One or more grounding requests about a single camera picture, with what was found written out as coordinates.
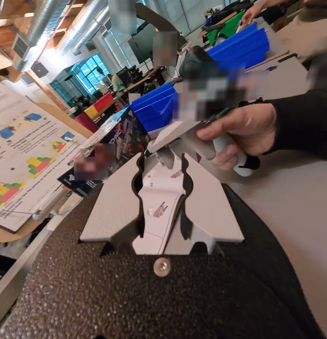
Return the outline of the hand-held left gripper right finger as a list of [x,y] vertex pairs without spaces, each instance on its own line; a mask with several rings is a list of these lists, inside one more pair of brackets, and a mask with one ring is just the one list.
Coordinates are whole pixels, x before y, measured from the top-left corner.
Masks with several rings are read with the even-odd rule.
[[183,189],[180,231],[185,240],[204,243],[209,255],[216,243],[241,243],[244,235],[221,182],[187,153],[182,154]]

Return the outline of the person's right forearm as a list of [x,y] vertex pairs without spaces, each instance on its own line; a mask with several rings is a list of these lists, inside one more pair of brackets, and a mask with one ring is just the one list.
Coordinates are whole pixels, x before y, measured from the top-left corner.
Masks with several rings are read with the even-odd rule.
[[265,154],[297,150],[327,159],[327,88],[262,103],[276,111],[274,143]]

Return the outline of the red storage bin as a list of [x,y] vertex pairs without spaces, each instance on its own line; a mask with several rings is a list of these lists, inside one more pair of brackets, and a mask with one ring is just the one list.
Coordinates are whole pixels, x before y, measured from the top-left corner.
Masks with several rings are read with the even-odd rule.
[[103,108],[105,108],[110,102],[113,101],[113,96],[110,92],[106,93],[103,97],[98,99],[94,104],[94,108],[97,112],[100,112]]

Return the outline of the grey desk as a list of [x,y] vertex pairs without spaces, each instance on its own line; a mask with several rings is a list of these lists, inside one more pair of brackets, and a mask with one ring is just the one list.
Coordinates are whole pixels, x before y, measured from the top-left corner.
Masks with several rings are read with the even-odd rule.
[[220,174],[245,240],[214,254],[106,253],[79,243],[102,188],[47,240],[0,338],[325,338],[327,159],[278,150]]

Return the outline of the printed instruction board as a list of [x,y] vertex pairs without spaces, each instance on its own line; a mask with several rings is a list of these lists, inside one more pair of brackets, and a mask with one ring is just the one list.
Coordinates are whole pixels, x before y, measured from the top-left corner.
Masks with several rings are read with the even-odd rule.
[[58,178],[92,133],[0,83],[0,229],[17,233],[60,194]]

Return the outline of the maroon container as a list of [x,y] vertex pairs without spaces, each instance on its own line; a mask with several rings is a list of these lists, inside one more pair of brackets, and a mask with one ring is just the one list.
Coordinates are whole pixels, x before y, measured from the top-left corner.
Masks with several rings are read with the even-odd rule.
[[96,133],[100,129],[100,127],[94,123],[94,121],[84,111],[75,116],[74,120],[92,133]]

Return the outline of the person's right hand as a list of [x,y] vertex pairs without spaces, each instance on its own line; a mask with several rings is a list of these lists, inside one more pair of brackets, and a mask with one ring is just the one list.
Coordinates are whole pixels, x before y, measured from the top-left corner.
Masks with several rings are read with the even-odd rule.
[[268,152],[275,140],[277,115],[271,103],[234,108],[227,115],[196,131],[200,140],[211,141],[229,134],[236,144],[217,152],[212,163],[221,170],[233,169],[241,149],[247,155],[259,156]]

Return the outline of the blue storage bin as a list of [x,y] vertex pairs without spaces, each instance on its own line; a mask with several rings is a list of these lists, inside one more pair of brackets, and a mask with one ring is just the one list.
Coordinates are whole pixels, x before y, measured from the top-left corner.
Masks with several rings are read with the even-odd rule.
[[264,28],[256,23],[234,34],[223,42],[207,50],[208,55],[221,68],[245,68],[262,63],[270,50]]
[[132,102],[131,109],[147,132],[163,128],[173,115],[177,92],[171,83],[141,96]]

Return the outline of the black toy set box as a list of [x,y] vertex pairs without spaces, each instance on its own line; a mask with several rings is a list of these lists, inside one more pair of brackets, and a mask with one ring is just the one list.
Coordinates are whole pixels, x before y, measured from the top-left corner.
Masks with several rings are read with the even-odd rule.
[[127,104],[110,116],[87,141],[79,142],[69,170],[57,180],[85,197],[136,154],[144,153],[149,141],[149,134]]

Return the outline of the black speaker box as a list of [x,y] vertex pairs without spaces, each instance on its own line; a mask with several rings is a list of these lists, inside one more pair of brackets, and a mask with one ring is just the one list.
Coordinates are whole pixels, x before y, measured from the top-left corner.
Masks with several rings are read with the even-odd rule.
[[46,69],[46,67],[39,61],[34,62],[34,64],[31,67],[31,71],[38,78],[43,78],[49,73],[49,71]]

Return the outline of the green cloth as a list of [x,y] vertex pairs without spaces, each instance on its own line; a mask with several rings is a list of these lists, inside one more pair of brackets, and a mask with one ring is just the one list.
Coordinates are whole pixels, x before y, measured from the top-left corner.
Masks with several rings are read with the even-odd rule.
[[210,47],[214,47],[220,42],[238,33],[242,29],[243,29],[243,25],[242,25],[241,19],[239,19],[238,21],[231,21],[231,22],[229,22],[228,20],[227,22],[224,23],[224,26],[222,29],[214,30],[207,35]]

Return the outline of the white instruction booklet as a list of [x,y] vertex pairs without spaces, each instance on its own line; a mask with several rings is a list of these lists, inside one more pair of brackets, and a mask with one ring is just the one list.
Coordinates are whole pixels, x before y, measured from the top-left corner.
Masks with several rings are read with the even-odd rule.
[[174,162],[173,169],[157,164],[144,175],[139,192],[144,208],[144,235],[132,243],[137,255],[163,254],[184,195],[180,161]]

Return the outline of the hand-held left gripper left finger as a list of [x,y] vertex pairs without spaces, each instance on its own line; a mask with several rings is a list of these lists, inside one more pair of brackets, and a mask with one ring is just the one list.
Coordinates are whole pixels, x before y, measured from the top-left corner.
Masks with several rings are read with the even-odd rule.
[[80,241],[133,242],[143,234],[143,171],[144,154],[138,153],[103,183]]

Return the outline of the silver ventilation duct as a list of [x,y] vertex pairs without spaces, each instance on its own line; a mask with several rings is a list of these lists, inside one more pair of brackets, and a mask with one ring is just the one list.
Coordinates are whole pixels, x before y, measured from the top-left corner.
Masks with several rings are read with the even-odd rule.
[[[58,28],[64,21],[71,4],[75,1],[67,0],[43,0],[39,1],[34,10],[34,16],[26,32],[16,33],[12,49],[15,53],[12,66],[18,72],[24,73],[31,69],[43,54],[49,41],[53,38]],[[108,1],[87,1],[79,14],[70,24],[65,37],[59,42],[59,51],[65,54],[67,50],[77,41],[88,24],[102,10],[108,8]]]

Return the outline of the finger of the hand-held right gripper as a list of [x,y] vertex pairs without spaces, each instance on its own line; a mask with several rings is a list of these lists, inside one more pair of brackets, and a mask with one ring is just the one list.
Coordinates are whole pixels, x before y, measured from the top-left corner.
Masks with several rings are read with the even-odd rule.
[[186,133],[201,121],[175,121],[163,128],[157,138],[150,142],[150,153],[153,154],[163,147],[174,142],[180,138],[182,134]]

